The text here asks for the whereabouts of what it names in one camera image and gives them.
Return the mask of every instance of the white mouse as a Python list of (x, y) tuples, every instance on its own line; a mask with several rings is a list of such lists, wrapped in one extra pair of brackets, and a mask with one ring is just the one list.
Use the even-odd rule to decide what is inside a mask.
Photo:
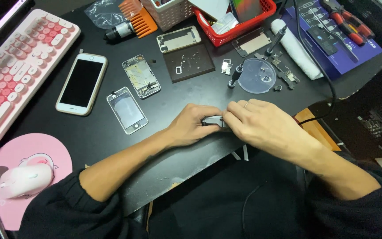
[(0, 178), (0, 196), (4, 199), (33, 195), (44, 190), (53, 179), (52, 168), (45, 163), (16, 167)]

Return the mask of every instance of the black desk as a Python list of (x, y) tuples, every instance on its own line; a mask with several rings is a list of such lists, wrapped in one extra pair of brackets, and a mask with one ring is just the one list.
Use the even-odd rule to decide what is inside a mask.
[[(83, 13), (86, 7), (62, 16), (63, 19), (81, 28), (81, 36), (14, 122), (0, 142), (0, 147), (8, 140), (26, 133), (46, 133), (58, 138), (67, 147), (72, 157), (73, 169), (77, 170), (83, 168), (85, 164), (92, 165), (167, 127), (189, 102), (225, 109), (230, 101), (256, 98), (272, 102), (288, 114), (294, 115), (311, 104), (331, 96), (324, 80), (310, 81), (286, 55), (284, 57), (289, 62), (289, 67), (301, 79), (295, 90), (286, 89), (285, 83), (280, 79), (277, 82), (284, 87), (281, 92), (250, 94), (240, 86), (230, 90), (227, 87), (230, 77), (220, 73), (223, 59), (232, 59), (232, 63), (236, 66), (243, 58), (238, 55), (231, 43), (215, 48), (202, 31), (200, 36), (213, 58), (216, 71), (172, 84), (156, 42), (156, 36), (162, 34), (161, 30), (142, 39), (136, 37), (112, 46), (103, 41), (103, 30), (95, 27)], [(189, 25), (198, 26), (195, 17), (174, 27), (173, 30)], [(58, 95), (80, 48), (87, 53), (103, 55), (109, 61), (93, 110), (88, 117), (63, 114), (55, 109)], [(279, 46), (278, 50), (285, 53), (282, 46)], [(149, 123), (136, 133), (127, 136), (110, 109), (106, 96), (124, 86), (132, 90), (121, 63), (139, 54), (144, 55), (147, 60), (157, 61), (150, 67), (162, 90), (145, 100), (140, 100), (133, 92)], [(335, 81), (338, 97), (348, 97), (358, 91), (381, 68), (382, 54)], [(216, 133), (193, 146), (163, 153), (142, 167), (122, 186), (126, 214), (166, 193), (243, 144), (231, 133)]]

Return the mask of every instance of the red-handled pliers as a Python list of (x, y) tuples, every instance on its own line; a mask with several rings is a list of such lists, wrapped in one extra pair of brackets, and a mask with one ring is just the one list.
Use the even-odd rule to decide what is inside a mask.
[[(337, 4), (335, 0), (320, 0), (321, 6), (329, 13), (329, 18), (333, 19), (340, 30), (354, 41), (358, 46), (363, 46), (366, 39), (375, 37), (374, 32), (369, 29), (360, 19), (344, 9), (343, 6)], [(355, 32), (347, 23), (351, 23), (356, 30)]]

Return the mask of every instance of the red basket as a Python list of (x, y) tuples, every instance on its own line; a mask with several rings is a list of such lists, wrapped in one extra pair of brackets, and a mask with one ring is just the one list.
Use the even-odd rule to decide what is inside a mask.
[(215, 33), (215, 31), (212, 29), (198, 8), (192, 7), (192, 10), (197, 16), (198, 23), (200, 24), (201, 28), (203, 28), (206, 35), (213, 42), (213, 45), (220, 46), (226, 42), (229, 42), (235, 37), (240, 36), (245, 32), (257, 27), (263, 20), (272, 16), (276, 11), (276, 4), (272, 0), (260, 0), (260, 5), (263, 9), (262, 14), (236, 25), (233, 29), (221, 35)]

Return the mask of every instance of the orange comb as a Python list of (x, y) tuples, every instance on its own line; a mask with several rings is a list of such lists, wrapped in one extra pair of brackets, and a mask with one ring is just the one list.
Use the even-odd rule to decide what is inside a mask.
[(139, 10), (137, 14), (132, 16), (131, 12), (137, 12), (136, 10), (141, 7), (141, 3), (137, 5), (136, 2), (139, 3), (138, 0), (125, 0), (119, 5), (119, 8), (123, 15), (131, 21), (138, 38), (142, 38), (155, 32), (158, 27), (156, 22), (144, 7)]

